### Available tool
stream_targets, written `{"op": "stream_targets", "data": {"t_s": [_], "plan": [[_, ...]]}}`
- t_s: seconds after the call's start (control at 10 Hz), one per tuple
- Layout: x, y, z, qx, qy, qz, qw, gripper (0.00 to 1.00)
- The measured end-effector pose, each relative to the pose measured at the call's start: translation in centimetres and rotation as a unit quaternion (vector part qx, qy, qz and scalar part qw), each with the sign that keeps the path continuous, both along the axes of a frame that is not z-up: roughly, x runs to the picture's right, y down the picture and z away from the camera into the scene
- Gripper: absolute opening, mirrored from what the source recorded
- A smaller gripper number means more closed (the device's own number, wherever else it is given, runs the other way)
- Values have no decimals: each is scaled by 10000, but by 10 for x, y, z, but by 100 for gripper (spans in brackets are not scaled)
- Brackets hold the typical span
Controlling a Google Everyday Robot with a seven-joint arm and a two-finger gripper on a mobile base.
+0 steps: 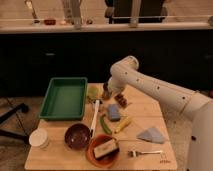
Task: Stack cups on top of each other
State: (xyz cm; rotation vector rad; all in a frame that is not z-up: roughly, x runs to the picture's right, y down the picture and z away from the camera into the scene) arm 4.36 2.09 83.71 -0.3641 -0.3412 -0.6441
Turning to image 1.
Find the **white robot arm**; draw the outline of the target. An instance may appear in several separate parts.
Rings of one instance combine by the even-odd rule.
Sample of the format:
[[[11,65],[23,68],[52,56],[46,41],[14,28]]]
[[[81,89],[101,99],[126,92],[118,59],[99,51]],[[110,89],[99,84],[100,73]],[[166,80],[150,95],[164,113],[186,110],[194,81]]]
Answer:
[[[139,61],[127,56],[110,67],[112,95],[127,85],[184,114],[192,122],[186,171],[213,171],[213,99],[188,88],[144,75]]]

